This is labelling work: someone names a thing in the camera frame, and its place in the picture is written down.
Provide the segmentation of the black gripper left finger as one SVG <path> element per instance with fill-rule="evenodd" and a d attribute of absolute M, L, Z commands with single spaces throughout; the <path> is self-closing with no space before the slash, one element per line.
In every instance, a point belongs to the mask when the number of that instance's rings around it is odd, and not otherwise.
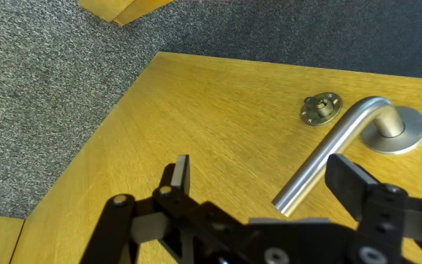
<path fill-rule="evenodd" d="M 190 197 L 191 157 L 179 156 L 165 167 L 154 205 L 168 230 L 201 230 L 207 226 L 203 205 Z"/>

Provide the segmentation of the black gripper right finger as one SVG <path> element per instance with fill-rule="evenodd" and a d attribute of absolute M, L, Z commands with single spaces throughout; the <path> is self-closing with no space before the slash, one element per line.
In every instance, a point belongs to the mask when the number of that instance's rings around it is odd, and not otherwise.
<path fill-rule="evenodd" d="M 326 185 L 358 222 L 357 238 L 362 244 L 402 244 L 406 192 L 381 183 L 342 154 L 332 154 Z"/>

